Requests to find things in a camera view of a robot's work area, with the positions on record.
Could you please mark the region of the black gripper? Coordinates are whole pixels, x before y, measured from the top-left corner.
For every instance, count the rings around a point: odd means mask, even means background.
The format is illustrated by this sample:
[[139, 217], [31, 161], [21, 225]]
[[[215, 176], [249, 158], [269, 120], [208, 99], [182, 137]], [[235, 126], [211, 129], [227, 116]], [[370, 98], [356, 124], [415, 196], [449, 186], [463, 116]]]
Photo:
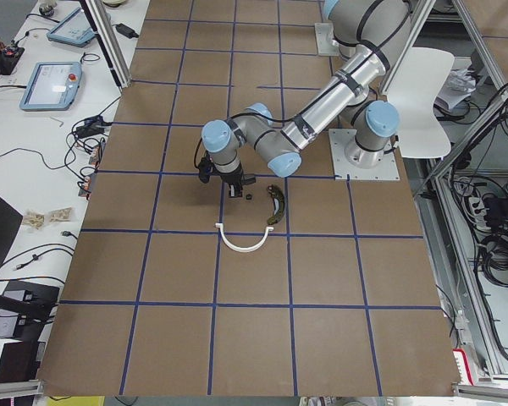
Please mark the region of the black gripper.
[[242, 167], [237, 167], [229, 173], [221, 173], [220, 177], [229, 185], [229, 198], [241, 198], [243, 186], [255, 183], [255, 176], [245, 174]]

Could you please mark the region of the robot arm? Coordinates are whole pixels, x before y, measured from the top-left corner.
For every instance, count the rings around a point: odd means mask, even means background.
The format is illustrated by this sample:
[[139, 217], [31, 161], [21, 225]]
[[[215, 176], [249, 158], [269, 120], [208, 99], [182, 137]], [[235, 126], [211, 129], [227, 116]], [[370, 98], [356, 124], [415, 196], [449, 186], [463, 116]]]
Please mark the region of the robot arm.
[[386, 75], [405, 48], [411, 29], [408, 1], [327, 1], [323, 17], [333, 26], [340, 47], [353, 49], [345, 64], [295, 116], [276, 129], [275, 118], [262, 103], [225, 120], [204, 125], [201, 143], [206, 153], [197, 166], [204, 184], [218, 176], [229, 186], [230, 197], [240, 197], [253, 177], [243, 171], [239, 149], [249, 145], [281, 178], [301, 165], [301, 152], [309, 146], [343, 110], [360, 106], [369, 86]]

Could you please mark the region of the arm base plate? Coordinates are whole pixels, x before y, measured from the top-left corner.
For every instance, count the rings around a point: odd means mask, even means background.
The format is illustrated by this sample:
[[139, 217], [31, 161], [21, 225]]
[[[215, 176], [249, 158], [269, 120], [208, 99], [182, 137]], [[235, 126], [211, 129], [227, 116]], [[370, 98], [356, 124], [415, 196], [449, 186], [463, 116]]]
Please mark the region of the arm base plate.
[[332, 23], [316, 23], [314, 31], [318, 56], [338, 57], [340, 44], [334, 39], [334, 25]]
[[331, 129], [329, 144], [336, 180], [399, 181], [400, 175], [391, 142], [380, 151], [365, 151], [356, 143], [354, 129]]

